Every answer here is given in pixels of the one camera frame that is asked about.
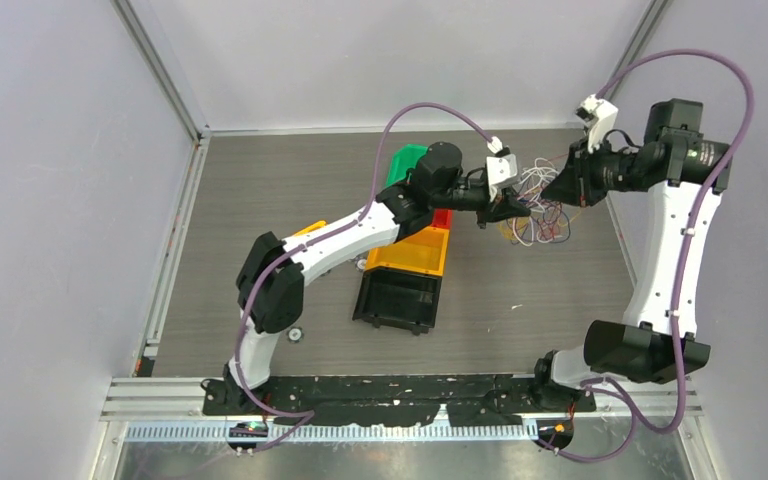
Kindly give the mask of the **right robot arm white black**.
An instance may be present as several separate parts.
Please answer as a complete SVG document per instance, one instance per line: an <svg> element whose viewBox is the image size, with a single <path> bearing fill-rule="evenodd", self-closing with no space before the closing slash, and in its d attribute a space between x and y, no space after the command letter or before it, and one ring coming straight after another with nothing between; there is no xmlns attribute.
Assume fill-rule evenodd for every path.
<svg viewBox="0 0 768 480"><path fill-rule="evenodd" d="M595 320L581 346L551 351L534 369L529 394L544 410L578 401L583 381L598 374L634 383L666 384L704 367L711 348L696 339L696 292L710 222L728 186L722 164L730 146L705 139L703 105L671 99L650 108L642 144L615 149L618 109L587 97L576 114L584 137L569 147L546 200L591 207L611 192L647 198L647 244L632 298L619 321Z"/></svg>

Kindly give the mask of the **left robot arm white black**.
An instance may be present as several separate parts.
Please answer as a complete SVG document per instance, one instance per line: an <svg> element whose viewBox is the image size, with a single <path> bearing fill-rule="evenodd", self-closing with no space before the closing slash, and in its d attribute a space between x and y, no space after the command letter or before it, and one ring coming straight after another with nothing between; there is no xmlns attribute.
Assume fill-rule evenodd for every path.
<svg viewBox="0 0 768 480"><path fill-rule="evenodd" d="M491 145L484 164L466 172L458 147L434 143L360 210L309 233L258 236L235 281L241 327L227 363L230 403L244 414L265 405L279 334L300 318L306 287L340 263L418 233L439 209L473 212L479 227L528 215L514 190L516 156Z"/></svg>

